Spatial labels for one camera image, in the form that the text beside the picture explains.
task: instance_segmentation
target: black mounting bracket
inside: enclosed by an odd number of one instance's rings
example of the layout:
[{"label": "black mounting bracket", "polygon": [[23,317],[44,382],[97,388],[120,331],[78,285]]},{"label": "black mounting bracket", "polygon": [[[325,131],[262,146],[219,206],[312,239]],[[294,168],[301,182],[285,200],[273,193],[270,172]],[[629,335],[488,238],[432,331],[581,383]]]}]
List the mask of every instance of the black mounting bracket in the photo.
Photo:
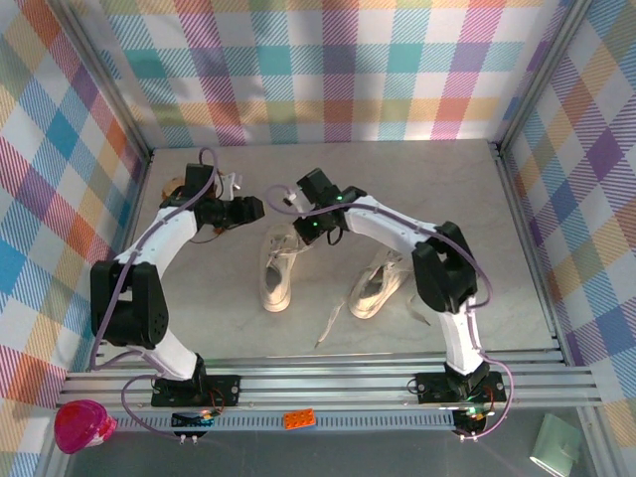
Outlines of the black mounting bracket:
[{"label": "black mounting bracket", "polygon": [[408,389],[417,394],[420,404],[451,404],[460,408],[473,407],[475,404],[494,402],[506,402],[506,390],[501,373],[489,372],[471,390],[469,395],[457,391],[449,383],[446,373],[418,373],[414,376],[414,385]]},{"label": "black mounting bracket", "polygon": [[153,385],[153,407],[234,407],[239,404],[240,376],[206,374],[203,359],[197,355],[193,376],[186,381],[163,378]]},{"label": "black mounting bracket", "polygon": [[[472,256],[457,225],[445,222],[435,230]],[[477,293],[475,269],[457,250],[438,238],[417,243],[411,255],[417,294],[433,310],[458,313],[462,303]]]},{"label": "black mounting bracket", "polygon": [[466,410],[454,410],[453,422],[455,423],[453,432],[457,435],[476,435],[482,433],[486,428],[485,418],[477,420]]},{"label": "black mounting bracket", "polygon": [[[341,191],[338,186],[332,184],[320,168],[314,169],[296,184],[309,203],[314,206],[314,211],[337,204],[348,204],[367,195],[365,191],[354,186]],[[317,216],[296,219],[294,228],[306,244],[311,244],[324,233],[334,229],[347,231],[349,228],[345,219],[346,211],[347,208],[343,208]]]},{"label": "black mounting bracket", "polygon": [[[96,335],[123,265],[118,261],[98,261],[90,269],[90,325]],[[132,299],[117,299],[103,335],[113,346],[143,346],[154,350],[168,330],[168,306],[157,267],[150,263],[132,265],[123,293],[132,290]]]}]

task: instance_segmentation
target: robotic arm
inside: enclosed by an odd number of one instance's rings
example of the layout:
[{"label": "robotic arm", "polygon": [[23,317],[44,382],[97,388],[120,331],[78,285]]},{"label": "robotic arm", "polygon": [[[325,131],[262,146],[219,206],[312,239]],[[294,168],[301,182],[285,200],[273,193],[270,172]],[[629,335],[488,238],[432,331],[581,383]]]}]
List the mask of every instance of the robotic arm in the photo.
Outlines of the robotic arm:
[{"label": "robotic arm", "polygon": [[[213,169],[203,164],[189,164],[185,185],[161,204],[149,229],[158,222],[165,222],[166,217],[201,191]],[[160,392],[153,396],[153,405],[162,405],[162,402],[175,405],[175,399],[180,405],[206,405],[210,399],[209,388],[220,386],[218,383],[211,385],[203,360],[170,331],[168,307],[160,280],[177,252],[203,225],[230,230],[264,216],[259,199],[234,197],[236,175],[222,176],[221,181],[224,180],[219,197],[201,197],[150,236],[132,261],[103,335],[114,346],[139,352],[144,360],[160,370],[162,379],[156,382]],[[124,264],[137,250],[138,242],[114,260],[97,262],[90,271],[91,325],[95,336],[115,291],[115,283]]]},{"label": "robotic arm", "polygon": [[[437,312],[444,333],[447,383],[444,386],[456,399],[470,397],[489,375],[489,365],[480,354],[477,329],[469,318],[477,293],[477,276],[463,256],[472,257],[472,253],[461,230],[451,222],[436,226],[412,219],[353,186],[341,191],[320,169],[307,174],[297,185],[298,190],[285,197],[286,205],[300,214],[326,209],[324,214],[301,217],[294,222],[305,243],[339,228],[411,255],[417,293]],[[465,253],[450,246],[449,241]]]}]

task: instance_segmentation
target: white shoe pair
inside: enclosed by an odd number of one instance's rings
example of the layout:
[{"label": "white shoe pair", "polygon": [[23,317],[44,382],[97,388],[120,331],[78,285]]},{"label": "white shoe pair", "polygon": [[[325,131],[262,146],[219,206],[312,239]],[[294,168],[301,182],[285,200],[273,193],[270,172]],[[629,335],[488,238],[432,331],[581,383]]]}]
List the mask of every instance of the white shoe pair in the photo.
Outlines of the white shoe pair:
[{"label": "white shoe pair", "polygon": [[[291,300],[291,268],[303,247],[293,225],[277,225],[267,231],[260,251],[260,297],[267,311],[282,311]],[[362,270],[353,286],[348,305],[361,319],[374,316],[408,279],[412,272],[409,259],[389,248],[378,252]]]}]

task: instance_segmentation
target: plaid wall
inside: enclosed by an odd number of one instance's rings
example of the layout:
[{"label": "plaid wall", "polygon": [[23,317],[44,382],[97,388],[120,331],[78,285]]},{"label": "plaid wall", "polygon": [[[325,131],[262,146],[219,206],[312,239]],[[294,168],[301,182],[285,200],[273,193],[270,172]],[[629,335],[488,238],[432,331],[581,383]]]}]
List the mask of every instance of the plaid wall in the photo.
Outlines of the plaid wall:
[{"label": "plaid wall", "polygon": [[636,0],[596,0],[511,166],[574,359],[636,475]]},{"label": "plaid wall", "polygon": [[33,474],[85,362],[88,272],[121,245],[140,165],[45,0],[0,0],[0,477]]},{"label": "plaid wall", "polygon": [[553,0],[74,3],[156,147],[493,137],[558,7]]},{"label": "plaid wall", "polygon": [[508,131],[510,124],[515,117],[515,114],[519,110],[519,106],[521,105],[521,101],[524,98],[524,95],[530,89],[530,85],[532,84],[535,76],[537,75],[537,71],[541,67],[550,50],[550,46],[555,39],[555,36],[558,33],[558,27],[561,22],[565,18],[565,14],[567,13],[567,9],[575,0],[558,0],[558,5],[556,6],[556,10],[553,14],[553,17],[548,24],[548,27],[544,30],[544,33],[541,37],[541,41],[535,50],[531,60],[528,62],[526,66],[526,70],[524,71],[524,75],[519,81],[517,85],[517,89],[515,90],[515,94],[513,95],[510,103],[508,104],[508,108],[504,113],[504,118],[497,129],[497,133],[494,137],[490,138],[495,142],[501,142],[504,138],[504,134]]}]

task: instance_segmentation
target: wire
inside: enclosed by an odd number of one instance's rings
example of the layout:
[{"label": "wire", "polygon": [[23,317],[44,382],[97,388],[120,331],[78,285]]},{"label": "wire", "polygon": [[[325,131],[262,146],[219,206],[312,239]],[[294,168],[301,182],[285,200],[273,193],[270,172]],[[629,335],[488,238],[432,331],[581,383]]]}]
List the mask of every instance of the wire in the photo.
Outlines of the wire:
[{"label": "wire", "polygon": [[130,387],[130,385],[132,385],[134,382],[139,380],[154,380],[155,378],[158,378],[158,377],[155,375],[139,375],[139,376],[135,376],[130,381],[128,381],[128,383],[123,385],[123,388],[121,389],[121,405],[123,406],[126,413],[130,416],[130,418],[134,420],[137,424],[139,424],[141,427],[143,427],[144,429],[149,430],[150,432],[153,432],[154,434],[160,435],[162,437],[166,437],[171,440],[181,440],[172,432],[164,432],[163,430],[155,429],[151,425],[146,424],[137,414],[135,414],[132,411],[132,409],[128,406],[128,403],[126,402],[126,390]]},{"label": "wire", "polygon": [[415,388],[414,390],[412,390],[410,388],[410,384],[411,383],[416,383],[417,379],[413,378],[412,380],[410,380],[408,383],[406,383],[406,390],[411,393],[412,395],[416,395],[419,396],[421,393],[417,390],[417,388]]},{"label": "wire", "polygon": [[200,245],[201,243],[210,243],[211,241],[218,239],[220,235],[221,234],[216,234],[214,237],[208,238],[206,240],[201,240],[201,241],[190,240],[190,243],[195,243],[196,245]]},{"label": "wire", "polygon": [[[205,165],[204,162],[203,162],[203,154],[201,154],[201,151],[199,152],[199,164],[201,164],[202,166]],[[226,190],[225,189],[226,186],[223,183],[223,179],[221,179],[221,172],[219,171],[218,167],[217,167],[217,174],[219,175],[219,182],[221,183],[221,192],[217,195],[217,199],[218,199],[220,196],[223,195],[223,192]]]},{"label": "wire", "polygon": [[186,202],[182,206],[178,207],[174,211],[170,212],[168,215],[166,215],[166,217],[163,218],[163,220],[155,222],[155,224],[153,224],[150,227],[150,229],[148,229],[143,234],[143,236],[141,236],[141,238],[137,241],[137,246],[132,251],[132,253],[130,254],[130,257],[128,258],[128,260],[124,264],[123,268],[121,269],[121,272],[119,273],[119,278],[117,279],[117,282],[115,283],[115,287],[114,287],[114,289],[112,291],[112,296],[110,297],[110,302],[108,303],[108,307],[106,308],[106,312],[104,313],[103,319],[101,320],[101,325],[99,326],[99,329],[97,330],[97,333],[95,334],[95,341],[94,341],[94,343],[92,345],[92,350],[90,351],[90,361],[89,361],[89,369],[90,370],[98,371],[98,370],[101,370],[102,368],[104,368],[104,365],[99,365],[98,366],[97,363],[95,362],[95,359],[96,359],[96,356],[97,356],[97,351],[99,350],[99,344],[101,343],[101,340],[103,339],[103,335],[105,334],[106,329],[108,328],[108,323],[110,322],[110,319],[112,318],[112,314],[114,312],[115,306],[117,305],[117,300],[119,298],[119,294],[121,293],[121,290],[123,288],[123,284],[124,284],[124,282],[126,280],[126,275],[128,274],[128,271],[130,271],[130,267],[132,266],[132,263],[135,261],[135,259],[137,258],[137,256],[141,252],[143,246],[152,237],[152,235],[155,232],[157,232],[159,229],[161,229],[161,227],[166,225],[168,223],[168,221],[170,221],[170,219],[172,219],[177,214],[182,213],[183,211],[188,209],[190,206],[195,204],[214,185],[215,177],[219,173],[219,158],[217,157],[217,153],[214,150],[210,149],[209,147],[202,147],[199,150],[199,163],[200,164],[203,164],[203,154],[206,151],[209,151],[212,154],[212,158],[213,158],[213,161],[214,161],[214,169],[213,169],[212,175],[210,176],[210,179],[208,179],[208,182],[206,183],[206,185],[197,194],[195,194],[195,196],[192,197],[192,199],[190,199],[188,202]]},{"label": "wire", "polygon": [[338,243],[340,243],[340,240],[342,240],[342,236],[345,234],[345,231],[343,231],[342,228],[340,228],[340,231],[338,232],[338,238],[336,238],[336,241],[331,241],[331,232],[333,232],[333,229],[327,233],[327,243],[331,246],[337,245]]},{"label": "wire", "polygon": [[217,199],[223,195],[223,192],[226,191],[226,185],[223,183],[223,179],[221,179],[221,176],[219,176],[219,182],[221,183],[221,191],[217,195]]}]

